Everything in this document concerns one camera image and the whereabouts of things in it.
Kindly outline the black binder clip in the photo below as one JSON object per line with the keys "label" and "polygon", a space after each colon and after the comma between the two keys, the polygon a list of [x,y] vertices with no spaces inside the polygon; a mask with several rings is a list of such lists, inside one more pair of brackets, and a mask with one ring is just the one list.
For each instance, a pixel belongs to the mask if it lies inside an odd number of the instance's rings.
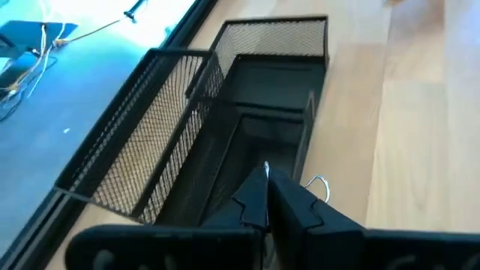
{"label": "black binder clip", "polygon": [[[269,162],[265,161],[263,163],[262,167],[265,171],[266,178],[270,179],[271,168],[270,168]],[[329,182],[322,175],[313,176],[306,184],[303,184],[302,187],[303,188],[309,188],[316,181],[321,181],[322,182],[322,184],[324,186],[324,189],[325,189],[325,198],[324,198],[323,202],[324,203],[329,203],[329,201],[331,199],[331,188],[330,188]]]}

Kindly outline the black mesh desk organizer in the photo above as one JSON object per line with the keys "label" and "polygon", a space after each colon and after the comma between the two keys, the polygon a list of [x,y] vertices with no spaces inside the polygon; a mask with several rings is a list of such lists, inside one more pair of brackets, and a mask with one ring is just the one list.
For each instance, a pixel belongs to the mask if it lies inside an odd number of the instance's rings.
{"label": "black mesh desk organizer", "polygon": [[150,49],[55,187],[141,224],[204,223],[269,164],[299,180],[329,63],[325,16],[226,21]]}

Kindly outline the dark stand base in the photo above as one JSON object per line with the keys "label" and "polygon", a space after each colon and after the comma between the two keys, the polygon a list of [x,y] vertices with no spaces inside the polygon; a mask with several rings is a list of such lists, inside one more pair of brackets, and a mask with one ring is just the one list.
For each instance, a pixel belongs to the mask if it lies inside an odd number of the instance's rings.
{"label": "dark stand base", "polygon": [[17,58],[26,51],[41,49],[42,27],[46,43],[66,38],[78,25],[71,22],[10,20],[0,26],[0,58]]}

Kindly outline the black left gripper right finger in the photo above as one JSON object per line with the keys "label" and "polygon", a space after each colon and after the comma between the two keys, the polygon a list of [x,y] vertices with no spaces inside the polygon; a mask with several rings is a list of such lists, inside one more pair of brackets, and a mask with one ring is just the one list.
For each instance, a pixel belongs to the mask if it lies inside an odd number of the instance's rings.
{"label": "black left gripper right finger", "polygon": [[281,171],[268,180],[285,270],[480,270],[480,234],[367,229]]}

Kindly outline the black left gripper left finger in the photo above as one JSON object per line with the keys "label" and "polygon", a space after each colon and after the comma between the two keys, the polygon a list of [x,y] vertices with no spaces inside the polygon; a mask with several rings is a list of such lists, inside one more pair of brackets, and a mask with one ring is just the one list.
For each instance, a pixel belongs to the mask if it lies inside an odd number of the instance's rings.
{"label": "black left gripper left finger", "polygon": [[263,270],[269,180],[255,168],[203,225],[100,225],[75,235],[67,270]]}

